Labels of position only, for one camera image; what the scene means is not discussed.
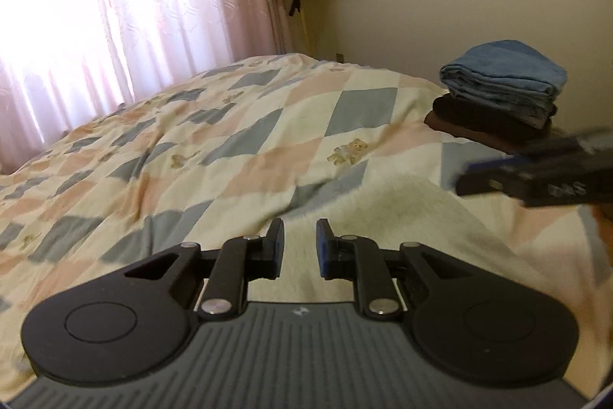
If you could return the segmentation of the cream fleece vest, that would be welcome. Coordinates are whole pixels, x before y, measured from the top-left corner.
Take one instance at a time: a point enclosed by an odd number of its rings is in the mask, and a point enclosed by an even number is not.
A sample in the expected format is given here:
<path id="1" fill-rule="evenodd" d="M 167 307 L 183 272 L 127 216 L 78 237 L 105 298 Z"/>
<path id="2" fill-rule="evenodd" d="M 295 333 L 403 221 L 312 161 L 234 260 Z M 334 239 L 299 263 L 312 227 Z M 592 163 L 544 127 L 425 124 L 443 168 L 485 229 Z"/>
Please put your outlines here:
<path id="1" fill-rule="evenodd" d="M 299 189 L 283 215 L 282 274 L 258 281 L 249 296 L 271 302 L 333 302 L 351 298 L 349 283 L 319 274 L 315 225 L 325 218 L 337 235 L 370 238 L 382 248 L 425 244 L 482 269 L 534 287 L 571 310 L 593 308 L 597 285 L 588 238 L 576 208 L 525 209 L 501 194 L 461 199 L 414 174 L 334 182 Z"/>

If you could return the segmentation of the checkered pastel quilt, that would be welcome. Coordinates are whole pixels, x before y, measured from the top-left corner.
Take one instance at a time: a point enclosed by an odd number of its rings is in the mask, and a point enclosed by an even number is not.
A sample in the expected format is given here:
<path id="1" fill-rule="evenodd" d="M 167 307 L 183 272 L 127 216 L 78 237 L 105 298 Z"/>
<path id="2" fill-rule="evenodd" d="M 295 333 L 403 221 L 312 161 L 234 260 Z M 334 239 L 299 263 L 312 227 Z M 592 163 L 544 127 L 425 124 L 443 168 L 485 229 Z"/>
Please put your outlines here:
<path id="1" fill-rule="evenodd" d="M 24 318 L 71 286 L 181 242 L 261 233 L 302 188 L 414 174 L 454 194 L 464 165 L 499 152 L 425 125 L 441 94 L 383 69 L 254 57 L 79 126 L 2 176 L 2 398 L 33 379 Z M 565 378 L 593 396 L 612 365 L 612 233 L 590 208 L 563 208 L 581 212 L 597 285 L 593 308 L 572 310 Z"/>

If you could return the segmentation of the yellow coat stand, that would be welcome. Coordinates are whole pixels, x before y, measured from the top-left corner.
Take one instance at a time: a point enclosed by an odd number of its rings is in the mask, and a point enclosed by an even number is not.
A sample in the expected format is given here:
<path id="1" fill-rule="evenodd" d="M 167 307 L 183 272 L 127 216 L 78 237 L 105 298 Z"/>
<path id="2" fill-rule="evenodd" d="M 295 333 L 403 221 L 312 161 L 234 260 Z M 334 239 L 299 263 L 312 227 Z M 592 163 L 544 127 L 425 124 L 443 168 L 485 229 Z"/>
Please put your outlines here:
<path id="1" fill-rule="evenodd" d="M 303 43 L 305 44 L 305 53 L 313 56 L 314 46 L 310 30 L 308 29 L 307 15 L 305 14 L 305 0 L 290 0 L 288 15 L 290 18 L 298 16 L 302 31 Z"/>

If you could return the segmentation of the folded black garment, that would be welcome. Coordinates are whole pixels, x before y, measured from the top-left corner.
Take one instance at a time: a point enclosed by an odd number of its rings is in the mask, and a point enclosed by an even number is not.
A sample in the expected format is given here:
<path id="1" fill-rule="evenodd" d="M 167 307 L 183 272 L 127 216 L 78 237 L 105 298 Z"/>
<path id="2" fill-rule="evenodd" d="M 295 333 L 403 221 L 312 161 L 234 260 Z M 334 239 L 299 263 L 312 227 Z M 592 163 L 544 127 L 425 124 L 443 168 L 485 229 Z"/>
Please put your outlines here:
<path id="1" fill-rule="evenodd" d="M 433 112 L 454 126 L 462 126 L 475 132 L 497 136 L 513 143 L 525 143 L 544 139 L 549 135 L 556 106 L 546 116 L 543 126 L 533 126 L 524 119 L 503 110 L 473 103 L 445 94 L 432 104 Z"/>

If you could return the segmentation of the folded blue jeans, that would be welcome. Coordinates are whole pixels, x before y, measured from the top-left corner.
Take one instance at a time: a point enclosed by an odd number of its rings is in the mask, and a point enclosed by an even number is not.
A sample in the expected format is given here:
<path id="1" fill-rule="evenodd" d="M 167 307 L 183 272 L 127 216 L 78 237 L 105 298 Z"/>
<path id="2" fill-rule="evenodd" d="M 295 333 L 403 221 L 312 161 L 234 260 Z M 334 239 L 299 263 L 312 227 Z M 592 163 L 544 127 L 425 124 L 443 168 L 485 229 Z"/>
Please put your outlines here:
<path id="1" fill-rule="evenodd" d="M 471 48 L 439 70 L 450 94 L 508 113 L 541 129 L 567 82 L 550 58 L 514 39 Z"/>

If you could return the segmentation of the folded brown garment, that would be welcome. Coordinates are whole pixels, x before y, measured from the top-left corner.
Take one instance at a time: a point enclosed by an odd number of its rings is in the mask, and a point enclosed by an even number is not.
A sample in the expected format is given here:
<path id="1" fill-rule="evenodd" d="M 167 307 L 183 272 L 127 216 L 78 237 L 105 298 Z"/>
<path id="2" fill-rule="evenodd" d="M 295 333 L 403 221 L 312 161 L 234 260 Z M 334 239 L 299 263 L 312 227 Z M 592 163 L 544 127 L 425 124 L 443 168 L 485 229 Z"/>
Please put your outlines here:
<path id="1" fill-rule="evenodd" d="M 450 122 L 434 111 L 426 115 L 424 123 L 435 131 L 468 139 L 504 153 L 514 153 L 531 142 L 546 139 L 551 135 L 549 126 L 534 129 L 520 123 Z"/>

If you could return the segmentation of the pink sheer curtain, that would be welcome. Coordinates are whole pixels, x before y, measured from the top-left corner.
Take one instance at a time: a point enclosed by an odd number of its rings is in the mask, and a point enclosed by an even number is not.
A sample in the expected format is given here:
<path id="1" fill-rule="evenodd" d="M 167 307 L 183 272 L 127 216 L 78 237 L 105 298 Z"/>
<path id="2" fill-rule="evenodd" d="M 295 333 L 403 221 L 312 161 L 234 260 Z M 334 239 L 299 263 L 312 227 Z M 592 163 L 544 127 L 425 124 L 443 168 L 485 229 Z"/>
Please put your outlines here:
<path id="1" fill-rule="evenodd" d="M 289 48 L 282 0 L 1 0 L 1 168 L 199 72 Z"/>

